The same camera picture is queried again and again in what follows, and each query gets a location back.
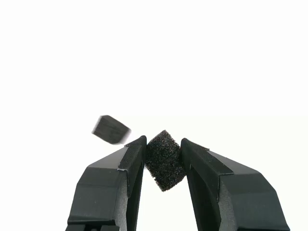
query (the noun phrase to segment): white background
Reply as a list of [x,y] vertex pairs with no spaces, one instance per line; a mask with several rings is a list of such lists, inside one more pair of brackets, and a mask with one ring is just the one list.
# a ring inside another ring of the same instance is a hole
[[[85,167],[120,148],[91,134],[109,114],[130,139],[167,129],[259,170],[302,230],[307,12],[284,0],[1,0],[1,228],[65,230]],[[186,178],[162,193],[145,171],[137,230],[196,230]]]

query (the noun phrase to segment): porous foam texture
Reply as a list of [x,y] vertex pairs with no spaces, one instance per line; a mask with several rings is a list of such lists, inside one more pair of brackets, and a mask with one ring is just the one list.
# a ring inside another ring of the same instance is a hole
[[180,146],[163,130],[147,145],[146,167],[164,192],[186,176]]

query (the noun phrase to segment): sponge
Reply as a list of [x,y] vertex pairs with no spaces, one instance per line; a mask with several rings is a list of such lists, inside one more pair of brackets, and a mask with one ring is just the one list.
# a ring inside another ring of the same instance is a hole
[[125,142],[130,129],[111,116],[103,115],[92,133],[110,144],[118,144]]
[[166,130],[147,145],[146,167],[163,192],[186,176],[180,153],[180,146]]

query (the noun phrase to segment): black foam cube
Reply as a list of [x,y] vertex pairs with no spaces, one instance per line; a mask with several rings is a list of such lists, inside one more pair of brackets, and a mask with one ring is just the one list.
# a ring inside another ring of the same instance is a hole
[[111,116],[100,117],[93,134],[110,144],[121,143],[128,136],[130,129]]

